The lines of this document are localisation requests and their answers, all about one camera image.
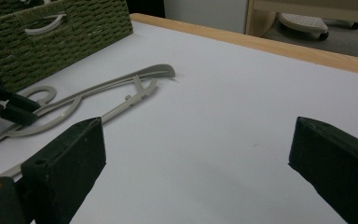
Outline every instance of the wooden table edge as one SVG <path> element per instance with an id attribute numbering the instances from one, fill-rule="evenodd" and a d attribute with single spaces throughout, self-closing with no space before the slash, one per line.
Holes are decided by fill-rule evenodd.
<path id="1" fill-rule="evenodd" d="M 139 13 L 131 14 L 131 20 L 192 35 L 199 35 L 250 49 L 258 49 L 309 63 L 316 63 L 358 73 L 358 57 L 286 44 L 260 37 L 223 31 L 181 21 L 162 19 Z"/>

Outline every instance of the wicker basket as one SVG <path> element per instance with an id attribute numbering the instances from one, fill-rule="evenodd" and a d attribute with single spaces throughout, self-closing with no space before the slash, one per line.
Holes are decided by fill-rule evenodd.
<path id="1" fill-rule="evenodd" d="M 21 90 L 132 33 L 125 0 L 59 0 L 24 10 L 17 7 L 20 0 L 6 2 L 16 6 L 0 16 L 0 82 L 8 91 Z M 56 29 L 42 35 L 25 32 L 63 12 Z"/>

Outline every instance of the white tabletop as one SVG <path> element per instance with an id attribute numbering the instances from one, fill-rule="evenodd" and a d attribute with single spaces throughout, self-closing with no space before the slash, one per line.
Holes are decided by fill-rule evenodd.
<path id="1" fill-rule="evenodd" d="M 298 116 L 358 137 L 358 74 L 133 25 L 34 85 L 57 88 L 57 101 L 153 64 L 176 70 L 103 126 L 107 164 L 72 223 L 345 223 L 287 163 Z M 129 84 L 92 96 L 55 129 L 1 142 L 0 173 L 134 93 Z"/>

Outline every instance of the wall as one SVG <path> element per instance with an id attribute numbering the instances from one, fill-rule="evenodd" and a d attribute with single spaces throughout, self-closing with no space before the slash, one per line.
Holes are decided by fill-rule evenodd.
<path id="1" fill-rule="evenodd" d="M 165 16 L 244 34 L 248 0 L 164 0 Z"/>

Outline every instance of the floor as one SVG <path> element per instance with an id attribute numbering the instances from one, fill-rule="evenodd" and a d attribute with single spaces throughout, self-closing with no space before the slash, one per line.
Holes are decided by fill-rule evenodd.
<path id="1" fill-rule="evenodd" d="M 358 30 L 351 29 L 352 22 L 324 20 L 324 23 L 328 26 L 330 34 L 325 41 L 318 40 L 318 34 L 282 29 L 278 19 L 262 37 L 358 57 Z"/>

